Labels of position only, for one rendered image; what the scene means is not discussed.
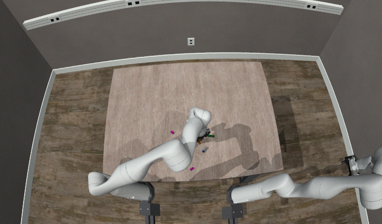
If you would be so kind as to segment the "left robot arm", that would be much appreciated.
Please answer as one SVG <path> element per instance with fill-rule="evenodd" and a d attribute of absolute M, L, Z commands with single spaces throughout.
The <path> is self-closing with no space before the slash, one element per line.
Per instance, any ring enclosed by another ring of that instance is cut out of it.
<path fill-rule="evenodd" d="M 173 172 L 185 170 L 192 162 L 197 138 L 205 135 L 206 126 L 211 118 L 212 115 L 208 110 L 191 108 L 182 131 L 182 141 L 180 139 L 167 141 L 150 152 L 119 165 L 111 176 L 101 172 L 89 173 L 89 192 L 94 196 L 110 193 L 128 199 L 148 200 L 149 187 L 136 182 L 141 181 L 152 163 L 160 158 Z"/>

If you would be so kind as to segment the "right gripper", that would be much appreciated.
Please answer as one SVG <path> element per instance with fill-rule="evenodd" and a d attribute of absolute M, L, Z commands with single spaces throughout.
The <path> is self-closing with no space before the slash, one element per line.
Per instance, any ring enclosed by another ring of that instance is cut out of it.
<path fill-rule="evenodd" d="M 351 170 L 350 170 L 350 165 L 349 165 L 349 160 L 348 159 L 353 159 L 354 158 L 354 155 L 352 155 L 352 156 L 347 156 L 347 157 L 345 157 L 345 161 L 342 161 L 342 163 L 341 164 L 344 164 L 344 163 L 346 163 L 347 165 L 348 165 L 348 169 L 349 169 L 349 176 L 351 176 Z"/>

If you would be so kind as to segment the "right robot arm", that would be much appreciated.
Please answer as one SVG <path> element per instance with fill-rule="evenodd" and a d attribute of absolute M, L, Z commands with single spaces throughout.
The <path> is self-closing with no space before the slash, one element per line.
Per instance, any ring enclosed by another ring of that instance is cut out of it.
<path fill-rule="evenodd" d="M 360 202 L 366 209 L 382 208 L 382 147 L 374 155 L 349 160 L 352 176 L 318 176 L 306 183 L 295 183 L 287 173 L 264 181 L 236 187 L 232 190 L 233 203 L 246 203 L 269 198 L 275 190 L 280 197 L 331 199 L 348 188 L 359 188 Z M 361 174 L 372 170 L 371 174 Z"/>

